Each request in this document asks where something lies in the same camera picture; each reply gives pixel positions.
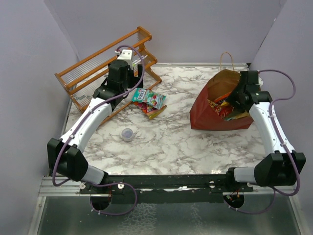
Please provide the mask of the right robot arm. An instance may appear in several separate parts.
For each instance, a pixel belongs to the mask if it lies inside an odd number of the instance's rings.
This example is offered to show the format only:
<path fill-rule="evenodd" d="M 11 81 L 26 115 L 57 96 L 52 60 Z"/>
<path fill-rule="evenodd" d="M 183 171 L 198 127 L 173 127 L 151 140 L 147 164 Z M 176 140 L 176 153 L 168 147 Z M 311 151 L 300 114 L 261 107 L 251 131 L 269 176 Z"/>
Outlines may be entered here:
<path fill-rule="evenodd" d="M 260 88 L 259 72 L 242 71 L 238 85 L 226 100 L 235 110 L 250 114 L 261 136 L 266 157 L 254 167 L 234 168 L 233 175 L 224 180 L 225 187 L 236 191 L 243 183 L 262 187 L 298 185 L 305 155 L 296 152 L 288 141 L 271 95 Z"/>

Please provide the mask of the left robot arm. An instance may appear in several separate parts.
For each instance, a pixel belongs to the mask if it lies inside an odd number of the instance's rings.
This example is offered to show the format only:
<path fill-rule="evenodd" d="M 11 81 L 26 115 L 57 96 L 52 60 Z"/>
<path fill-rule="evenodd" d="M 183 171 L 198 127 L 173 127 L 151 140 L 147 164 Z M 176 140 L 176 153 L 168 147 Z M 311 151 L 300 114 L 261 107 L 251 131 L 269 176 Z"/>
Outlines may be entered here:
<path fill-rule="evenodd" d="M 144 63 L 137 66 L 138 76 L 134 75 L 131 63 L 126 59 L 110 62 L 108 77 L 94 91 L 88 107 L 77 122 L 59 139 L 51 138 L 47 143 L 54 186 L 62 185 L 56 182 L 56 174 L 59 173 L 68 180 L 90 183 L 97 193 L 107 190 L 107 173 L 89 165 L 83 152 L 101 122 L 131 91 L 143 87 Z"/>

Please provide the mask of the teal Fox's candy bag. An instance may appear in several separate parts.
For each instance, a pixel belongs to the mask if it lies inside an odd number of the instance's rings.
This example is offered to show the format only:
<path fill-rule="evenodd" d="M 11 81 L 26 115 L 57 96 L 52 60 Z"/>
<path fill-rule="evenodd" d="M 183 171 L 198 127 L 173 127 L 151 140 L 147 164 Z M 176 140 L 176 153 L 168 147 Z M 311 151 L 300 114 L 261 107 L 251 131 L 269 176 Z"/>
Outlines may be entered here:
<path fill-rule="evenodd" d="M 144 88 L 137 88 L 132 97 L 133 102 L 140 102 L 160 109 L 166 99 L 165 95 Z"/>

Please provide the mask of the red brown paper bag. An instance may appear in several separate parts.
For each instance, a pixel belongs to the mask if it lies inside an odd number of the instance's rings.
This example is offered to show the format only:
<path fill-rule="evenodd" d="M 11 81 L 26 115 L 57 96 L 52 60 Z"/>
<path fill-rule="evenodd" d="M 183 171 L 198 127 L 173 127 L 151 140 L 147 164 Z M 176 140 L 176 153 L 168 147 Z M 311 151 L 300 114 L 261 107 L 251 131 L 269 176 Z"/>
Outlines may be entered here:
<path fill-rule="evenodd" d="M 189 112 L 192 129 L 230 131 L 250 127 L 253 123 L 253 119 L 250 116 L 234 120 L 230 119 L 236 114 L 245 111 L 234 109 L 231 114 L 222 119 L 213 111 L 208 103 L 208 100 L 214 101 L 219 96 L 232 92 L 238 85 L 239 79 L 240 73 L 235 71 L 234 67 L 229 70 L 223 69 L 222 66 L 220 66 L 217 74 L 215 74 L 201 90 Z"/>

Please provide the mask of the orange fruit candy bag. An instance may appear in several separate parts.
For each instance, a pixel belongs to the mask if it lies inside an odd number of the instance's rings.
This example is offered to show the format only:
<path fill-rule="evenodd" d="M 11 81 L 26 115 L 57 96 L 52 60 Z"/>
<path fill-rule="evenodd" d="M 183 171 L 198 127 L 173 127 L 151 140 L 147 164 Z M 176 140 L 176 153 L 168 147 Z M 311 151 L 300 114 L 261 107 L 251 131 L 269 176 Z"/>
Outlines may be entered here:
<path fill-rule="evenodd" d="M 160 109 L 157 109 L 143 102 L 133 102 L 133 104 L 136 105 L 149 119 L 155 118 L 167 108 L 166 105 L 163 105 Z"/>

